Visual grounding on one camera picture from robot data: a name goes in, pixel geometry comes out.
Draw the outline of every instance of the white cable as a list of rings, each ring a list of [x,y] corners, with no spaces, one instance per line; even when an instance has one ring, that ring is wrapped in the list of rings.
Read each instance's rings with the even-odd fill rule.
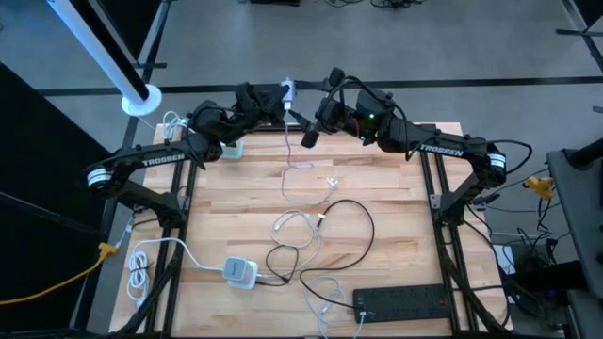
[[[123,238],[125,237],[126,233],[132,233],[132,223],[134,223],[134,217],[130,217],[130,219],[128,220],[128,223],[125,224],[125,228],[123,229],[123,233],[122,233],[122,237],[120,237],[120,240],[118,240],[115,243],[115,247],[118,249],[123,242]]]
[[[169,115],[173,115],[173,118],[170,121],[167,121]],[[174,111],[168,111],[163,115],[163,138],[171,140],[177,127],[187,128],[187,126],[187,118],[182,118]]]
[[[132,256],[130,256],[128,266],[130,268],[130,279],[128,279],[126,292],[128,293],[128,297],[136,302],[136,307],[138,308],[147,298],[147,293],[149,291],[150,279],[149,274],[147,273],[147,254],[142,250],[135,251]],[[138,297],[132,295],[130,292],[130,287],[140,291]]]
[[[140,242],[138,242],[136,244],[136,246],[134,247],[134,249],[132,250],[132,252],[133,253],[136,252],[136,249],[140,245],[158,243],[158,242],[163,242],[163,241],[175,241],[178,244],[182,245],[182,247],[184,247],[185,251],[188,253],[188,256],[190,257],[190,259],[192,260],[192,262],[195,263],[195,265],[198,268],[206,269],[206,270],[213,270],[213,271],[218,271],[218,272],[222,272],[224,270],[224,268],[220,268],[220,267],[203,266],[203,265],[199,264],[199,262],[195,259],[195,257],[192,256],[192,253],[190,253],[190,250],[188,249],[187,244],[185,244],[184,241],[182,241],[182,240],[180,240],[178,238],[174,238],[174,237],[165,237],[165,238],[160,238],[160,239],[142,240],[142,241],[140,241]]]
[[[314,206],[314,205],[318,205],[321,204],[323,202],[326,202],[327,200],[329,200],[329,198],[331,198],[331,195],[333,194],[333,192],[335,191],[335,189],[337,188],[337,184],[339,184],[339,182],[334,179],[334,178],[327,178],[327,183],[329,183],[329,192],[327,193],[327,195],[320,200],[319,202],[300,202],[300,201],[296,201],[294,199],[291,199],[289,197],[287,197],[286,193],[285,193],[285,177],[286,177],[286,173],[291,170],[311,170],[314,168],[314,165],[312,164],[292,164],[291,163],[291,144],[289,143],[289,128],[288,128],[288,124],[285,123],[285,143],[286,143],[286,148],[287,148],[287,156],[286,156],[286,163],[287,163],[287,168],[283,169],[283,173],[281,175],[281,194],[283,195],[283,197],[288,201],[288,202],[293,202],[293,203],[298,203],[298,204],[304,204],[304,205],[310,205],[310,206]]]
[[[211,266],[203,266],[199,264],[199,262],[192,256],[190,250],[188,249],[187,244],[184,241],[174,238],[174,237],[165,237],[161,239],[151,239],[151,240],[142,240],[136,244],[134,249],[132,250],[132,255],[128,261],[128,265],[130,267],[130,279],[128,280],[128,285],[126,287],[126,292],[128,293],[128,297],[136,302],[137,307],[140,307],[142,302],[147,298],[147,292],[149,290],[149,274],[147,273],[148,261],[147,255],[142,250],[136,250],[140,245],[150,244],[150,243],[158,243],[163,241],[175,241],[178,244],[182,245],[185,248],[190,259],[195,263],[198,268],[207,269],[212,271],[222,272],[224,269],[219,267],[211,267]],[[135,288],[140,290],[140,296],[135,297],[130,292],[130,288]]]
[[[144,124],[146,124],[147,126],[149,126],[149,128],[151,128],[152,130],[155,130],[155,127],[152,126],[149,122],[147,122],[146,120],[144,120],[143,118],[139,117],[140,121],[144,122]]]
[[[319,280],[332,281],[335,283],[335,287],[332,288],[331,291],[329,291],[326,299],[331,299],[331,300],[337,301],[337,299],[341,297],[343,299],[342,300],[343,303],[348,303],[348,297],[346,296],[346,292],[344,292],[344,290],[341,289],[341,287],[339,287],[338,279],[336,279],[335,277],[332,277],[332,276],[317,276],[316,278],[314,278],[313,280],[308,282],[308,286],[310,286],[313,282],[319,281]],[[320,334],[325,339],[329,339],[329,337],[325,333],[325,330],[322,328],[322,324],[328,325],[328,324],[334,324],[338,321],[341,321],[341,319],[343,318],[343,316],[345,314],[344,308],[343,307],[340,308],[339,315],[335,319],[326,319],[325,316],[327,313],[329,313],[329,311],[331,311],[331,308],[334,305],[333,303],[331,303],[327,300],[323,300],[322,305],[320,305],[320,312],[319,312],[312,306],[312,303],[310,302],[310,295],[308,294],[307,288],[303,290],[303,298],[305,299],[305,303],[310,308],[310,311],[312,311],[312,313],[318,320],[318,330],[320,331]],[[358,337],[358,334],[360,333],[360,330],[362,329],[362,326],[365,323],[365,315],[367,315],[367,313],[364,311],[360,313],[360,325],[358,325],[358,330],[354,334],[353,339],[356,339],[356,337]]]
[[[285,220],[283,220],[282,222],[279,222],[283,217],[285,217],[287,215],[288,215],[288,217]],[[294,217],[297,217],[297,216],[302,217],[303,220],[305,221],[305,224],[310,229],[310,238],[308,239],[308,241],[306,241],[305,243],[303,243],[301,245],[297,245],[297,244],[288,244],[286,242],[279,240],[276,237],[276,233],[279,232],[280,230],[282,230],[288,221],[290,221],[291,219],[293,219]],[[320,241],[320,235],[318,234],[318,229],[316,229],[312,225],[312,219],[310,219],[310,216],[307,213],[304,213],[303,211],[300,211],[297,209],[291,209],[291,210],[284,211],[279,217],[277,217],[274,220],[274,222],[272,222],[272,225],[270,225],[270,236],[272,237],[272,240],[274,240],[277,244],[296,248],[298,250],[305,249],[308,246],[310,246],[310,244],[312,243],[312,240],[314,240],[314,238],[317,240],[318,243],[317,243],[317,247],[314,250],[314,252],[312,252],[312,254],[308,257],[308,259],[306,259],[303,263],[301,263],[301,265],[295,266],[293,268],[293,272],[302,270],[302,268],[304,268],[308,263],[310,263],[312,261],[312,259],[314,259],[314,257],[317,256],[318,252],[320,251],[320,247],[322,246],[321,241]],[[285,276],[285,275],[288,275],[291,273],[292,273],[292,271],[289,270],[285,273],[282,273],[281,275]],[[275,278],[276,276],[273,274],[261,274],[260,277],[261,278]]]

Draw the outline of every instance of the outlet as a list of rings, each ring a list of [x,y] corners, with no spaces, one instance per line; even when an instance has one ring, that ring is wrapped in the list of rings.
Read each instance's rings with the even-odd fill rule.
[[[356,323],[361,311],[365,323],[448,318],[450,311],[442,284],[355,289],[353,303]]]

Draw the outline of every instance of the yellow cable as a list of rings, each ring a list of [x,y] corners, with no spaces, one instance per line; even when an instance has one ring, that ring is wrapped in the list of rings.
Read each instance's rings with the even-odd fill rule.
[[[92,267],[86,269],[85,271],[71,277],[70,279],[58,283],[50,288],[47,288],[39,293],[36,293],[35,295],[31,295],[28,297],[22,297],[22,298],[16,298],[16,299],[10,299],[10,300],[0,300],[0,305],[9,305],[9,304],[13,304],[13,303],[18,303],[18,302],[24,302],[24,301],[30,301],[32,299],[35,298],[39,298],[41,296],[44,296],[60,287],[63,287],[64,285],[68,284],[68,283],[72,283],[80,278],[82,278],[83,276],[89,274],[90,272],[92,272],[94,269],[96,269],[96,267],[98,267],[101,263],[104,262],[104,260],[111,254],[114,254],[117,252],[117,248],[111,245],[108,245],[106,243],[101,243],[98,248],[101,250],[101,254],[100,257],[98,258],[98,261],[96,262],[96,264],[92,265]]]

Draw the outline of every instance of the black curtain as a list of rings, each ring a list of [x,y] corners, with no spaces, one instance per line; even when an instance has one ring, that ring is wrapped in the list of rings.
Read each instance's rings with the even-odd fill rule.
[[[100,229],[105,202],[76,179],[107,150],[0,62],[0,192]],[[90,267],[99,238],[0,202],[0,300],[25,297]],[[0,332],[67,328],[84,280],[0,306]]]

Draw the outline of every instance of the small white device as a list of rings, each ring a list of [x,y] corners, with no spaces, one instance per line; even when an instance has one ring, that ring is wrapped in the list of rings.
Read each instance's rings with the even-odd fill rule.
[[[220,143],[220,146],[222,147],[222,159],[237,160],[243,157],[243,147],[245,146],[243,140],[238,140],[235,147],[228,147],[223,143]]]
[[[255,286],[257,264],[242,258],[228,257],[222,277],[231,287],[250,290]]]

